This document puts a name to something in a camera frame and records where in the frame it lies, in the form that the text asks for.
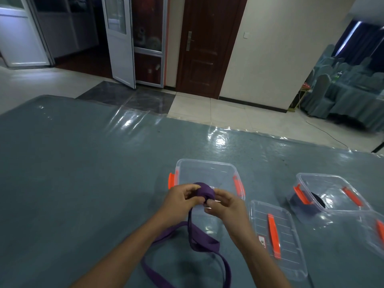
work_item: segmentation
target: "brown wooden floor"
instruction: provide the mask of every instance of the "brown wooden floor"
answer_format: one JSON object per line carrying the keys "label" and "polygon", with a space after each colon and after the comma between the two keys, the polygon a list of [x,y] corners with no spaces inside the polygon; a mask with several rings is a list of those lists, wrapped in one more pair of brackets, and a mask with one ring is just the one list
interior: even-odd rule
{"label": "brown wooden floor", "polygon": [[56,67],[112,79],[108,48],[97,46],[55,59]]}

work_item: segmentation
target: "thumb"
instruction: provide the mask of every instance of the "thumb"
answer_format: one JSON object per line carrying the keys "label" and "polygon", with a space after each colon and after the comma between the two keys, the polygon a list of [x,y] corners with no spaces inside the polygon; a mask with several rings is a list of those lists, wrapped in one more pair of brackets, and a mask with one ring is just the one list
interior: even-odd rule
{"label": "thumb", "polygon": [[201,196],[195,196],[186,201],[187,201],[188,209],[190,209],[192,207],[195,207],[196,205],[203,204],[205,202],[205,198]]}
{"label": "thumb", "polygon": [[215,200],[212,200],[212,199],[208,199],[207,200],[207,205],[211,208],[211,209],[208,209],[208,208],[205,208],[205,212],[210,214],[210,215],[214,215],[218,218],[221,218],[221,215],[224,213],[225,211],[225,206],[221,205],[219,202],[215,201]]}

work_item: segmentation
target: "door handle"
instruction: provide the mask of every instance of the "door handle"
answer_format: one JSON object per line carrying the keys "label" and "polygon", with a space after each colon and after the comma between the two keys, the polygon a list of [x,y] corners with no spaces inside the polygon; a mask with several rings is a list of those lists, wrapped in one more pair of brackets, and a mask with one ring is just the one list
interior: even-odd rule
{"label": "door handle", "polygon": [[191,46],[191,38],[192,38],[192,31],[188,31],[188,39],[187,39],[187,48],[186,51],[189,51],[189,48]]}

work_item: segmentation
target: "white door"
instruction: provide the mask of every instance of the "white door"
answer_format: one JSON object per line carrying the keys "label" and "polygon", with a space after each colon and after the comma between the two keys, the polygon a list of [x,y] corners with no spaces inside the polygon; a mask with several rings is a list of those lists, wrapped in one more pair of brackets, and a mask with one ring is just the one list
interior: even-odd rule
{"label": "white door", "polygon": [[25,0],[0,0],[0,51],[8,67],[50,65]]}
{"label": "white door", "polygon": [[135,89],[131,0],[103,0],[103,10],[112,76]]}

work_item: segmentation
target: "purple fabric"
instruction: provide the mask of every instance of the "purple fabric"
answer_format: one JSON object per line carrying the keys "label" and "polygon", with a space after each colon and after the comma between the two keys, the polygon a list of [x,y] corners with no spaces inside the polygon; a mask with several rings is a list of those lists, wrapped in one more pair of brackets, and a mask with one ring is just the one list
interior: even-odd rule
{"label": "purple fabric", "polygon": [[[201,186],[197,190],[196,196],[203,196],[205,197],[205,201],[208,199],[214,199],[215,193],[207,184],[204,183],[195,183]],[[162,243],[169,239],[173,232],[182,226],[187,226],[188,228],[188,240],[190,247],[196,251],[196,252],[212,252],[221,257],[224,263],[225,268],[225,280],[223,283],[223,288],[230,288],[231,286],[231,269],[229,267],[228,262],[225,260],[225,258],[220,255],[219,249],[220,249],[220,242],[215,240],[213,237],[210,237],[205,232],[200,230],[196,225],[192,223],[192,209],[189,210],[188,213],[188,221],[180,222],[179,224],[172,226],[168,229],[166,229],[161,235],[159,235],[155,241],[152,243],[153,245]],[[151,281],[156,285],[157,288],[174,288],[166,279],[164,279],[163,276],[161,276],[159,273],[152,270],[147,263],[145,262],[145,257],[141,260],[141,266],[144,270],[144,272],[147,274],[147,276],[151,279]]]}

